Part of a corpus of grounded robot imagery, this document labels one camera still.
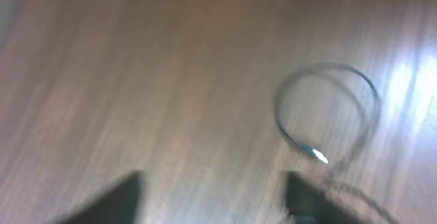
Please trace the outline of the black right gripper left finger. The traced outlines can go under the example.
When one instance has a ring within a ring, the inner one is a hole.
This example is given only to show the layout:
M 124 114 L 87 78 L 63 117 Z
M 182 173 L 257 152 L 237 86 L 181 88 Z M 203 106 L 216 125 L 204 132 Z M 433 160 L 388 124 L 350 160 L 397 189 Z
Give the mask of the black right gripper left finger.
M 143 196 L 143 173 L 133 171 L 56 224 L 134 224 Z

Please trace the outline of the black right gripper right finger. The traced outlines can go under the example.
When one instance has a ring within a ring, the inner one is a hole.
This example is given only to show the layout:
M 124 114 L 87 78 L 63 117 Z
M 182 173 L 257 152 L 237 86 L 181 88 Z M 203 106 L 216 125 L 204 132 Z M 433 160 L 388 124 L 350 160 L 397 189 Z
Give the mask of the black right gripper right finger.
M 286 171 L 285 179 L 285 208 L 295 223 L 362 223 L 356 215 L 330 200 L 320 187 L 297 171 Z

